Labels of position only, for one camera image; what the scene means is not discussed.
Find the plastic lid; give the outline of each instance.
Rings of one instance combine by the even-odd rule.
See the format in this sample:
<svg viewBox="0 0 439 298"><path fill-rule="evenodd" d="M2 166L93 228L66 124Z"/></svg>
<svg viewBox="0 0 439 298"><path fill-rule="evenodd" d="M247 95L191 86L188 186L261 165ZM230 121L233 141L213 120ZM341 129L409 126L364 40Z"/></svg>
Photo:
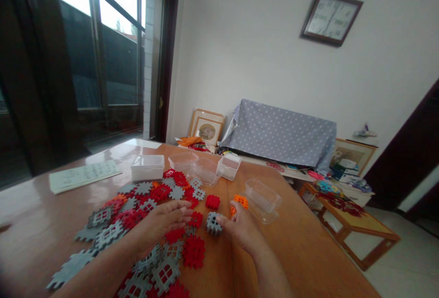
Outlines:
<svg viewBox="0 0 439 298"><path fill-rule="evenodd" d="M150 168L162 168L165 166L164 155L139 155L131 166L147 166Z"/></svg>

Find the white plastic box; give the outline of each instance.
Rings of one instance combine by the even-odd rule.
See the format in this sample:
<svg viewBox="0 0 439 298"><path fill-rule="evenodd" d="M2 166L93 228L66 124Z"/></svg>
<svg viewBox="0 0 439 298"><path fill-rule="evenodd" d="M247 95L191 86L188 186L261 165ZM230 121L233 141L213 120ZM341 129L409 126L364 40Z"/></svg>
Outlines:
<svg viewBox="0 0 439 298"><path fill-rule="evenodd" d="M241 164L242 157L235 156L232 154L225 154L221 160L218 162L218 167L216 168L216 174L233 181L235 179L238 168Z"/></svg>
<svg viewBox="0 0 439 298"><path fill-rule="evenodd" d="M184 174L187 173L191 166L193 166L194 162L198 159L198 155L193 152L179 153L168 157L171 168L176 171L181 171Z"/></svg>
<svg viewBox="0 0 439 298"><path fill-rule="evenodd" d="M218 164L207 159L200 158L193 163L188 170L189 178L198 177L204 186L215 186L220 176L216 174Z"/></svg>
<svg viewBox="0 0 439 298"><path fill-rule="evenodd" d="M165 157L163 155L139 155L131 165L133 181L150 181L163 178Z"/></svg>
<svg viewBox="0 0 439 298"><path fill-rule="evenodd" d="M259 180L247 180L245 196L249 210L262 223L270 224L279 216L275 209L282 204L282 197Z"/></svg>

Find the picture frame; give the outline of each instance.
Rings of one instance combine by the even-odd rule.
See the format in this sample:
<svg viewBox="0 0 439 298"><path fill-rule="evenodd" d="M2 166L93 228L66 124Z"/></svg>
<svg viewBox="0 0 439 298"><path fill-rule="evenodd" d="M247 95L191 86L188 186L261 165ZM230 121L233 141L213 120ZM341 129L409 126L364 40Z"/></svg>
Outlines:
<svg viewBox="0 0 439 298"><path fill-rule="evenodd" d="M334 154L329 165L334 166L342 159L354 161L358 164L359 176L361 176L376 149L375 146L336 138Z"/></svg>
<svg viewBox="0 0 439 298"><path fill-rule="evenodd" d="M195 124L195 137L200 137L204 143L217 145L223 123L205 117L198 117Z"/></svg>
<svg viewBox="0 0 439 298"><path fill-rule="evenodd" d="M192 121L191 121L191 126L189 127L189 134L188 137L194 137L195 136L195 127L197 124L197 119L199 117L203 117L209 120L213 120L213 121L217 121L217 122L221 122L221 130L222 130L222 126L224 124L225 118L222 114L219 113L214 113L214 112L210 112L201 108L196 109L195 111L193 111L192 114Z"/></svg>

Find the finger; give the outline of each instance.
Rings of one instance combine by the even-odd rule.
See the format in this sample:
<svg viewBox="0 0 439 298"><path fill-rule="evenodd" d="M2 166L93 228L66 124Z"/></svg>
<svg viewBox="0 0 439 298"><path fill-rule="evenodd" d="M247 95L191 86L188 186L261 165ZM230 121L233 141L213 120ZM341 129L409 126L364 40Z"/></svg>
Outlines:
<svg viewBox="0 0 439 298"><path fill-rule="evenodd" d="M228 220L226 217L224 216L216 216L216 219L218 224L221 225L222 228L224 228L224 230L226 232L229 233L233 233L235 230L235 224L232 223L230 220Z"/></svg>

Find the floor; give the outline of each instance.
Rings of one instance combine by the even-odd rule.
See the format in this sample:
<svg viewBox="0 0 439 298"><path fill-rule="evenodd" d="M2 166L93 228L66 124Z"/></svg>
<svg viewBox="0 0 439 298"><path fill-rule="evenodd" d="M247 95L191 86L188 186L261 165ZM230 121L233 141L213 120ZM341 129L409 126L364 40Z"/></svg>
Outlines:
<svg viewBox="0 0 439 298"><path fill-rule="evenodd" d="M372 265L364 276L383 298L439 297L439 239L397 213L365 208L401 237L389 252ZM341 224L330 214L325 219L338 229ZM347 245L362 259L380 240L351 233Z"/></svg>

